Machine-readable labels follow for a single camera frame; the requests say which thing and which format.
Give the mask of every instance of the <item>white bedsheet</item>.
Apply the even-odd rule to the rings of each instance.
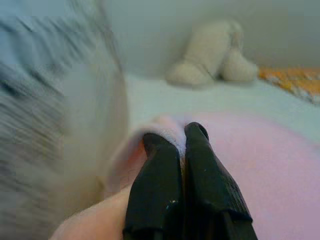
[[[127,75],[130,129],[161,114],[231,111],[274,120],[320,144],[320,107],[261,80],[252,86],[215,82],[190,90],[168,85],[163,77]]]

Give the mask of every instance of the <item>stuffed animal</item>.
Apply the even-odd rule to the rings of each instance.
[[[183,59],[167,73],[175,85],[200,87],[221,76],[237,83],[252,82],[259,69],[242,55],[244,34],[235,21],[220,21],[196,30]]]

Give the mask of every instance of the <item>orange patterned fabric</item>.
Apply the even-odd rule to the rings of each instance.
[[[261,68],[259,77],[306,101],[320,105],[320,68]]]

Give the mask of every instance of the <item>white wall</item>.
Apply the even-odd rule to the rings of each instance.
[[[234,18],[245,54],[262,66],[320,64],[319,0],[106,0],[126,70],[162,74],[183,52],[192,24]]]

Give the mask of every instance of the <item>pink fabric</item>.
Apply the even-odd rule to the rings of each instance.
[[[213,150],[237,181],[259,240],[320,239],[319,148],[259,117],[204,113],[158,118],[119,149],[108,165],[112,174],[100,176],[106,196],[135,179],[146,160],[141,144],[145,133],[160,134],[175,144],[183,166],[184,126],[193,121],[207,129]]]

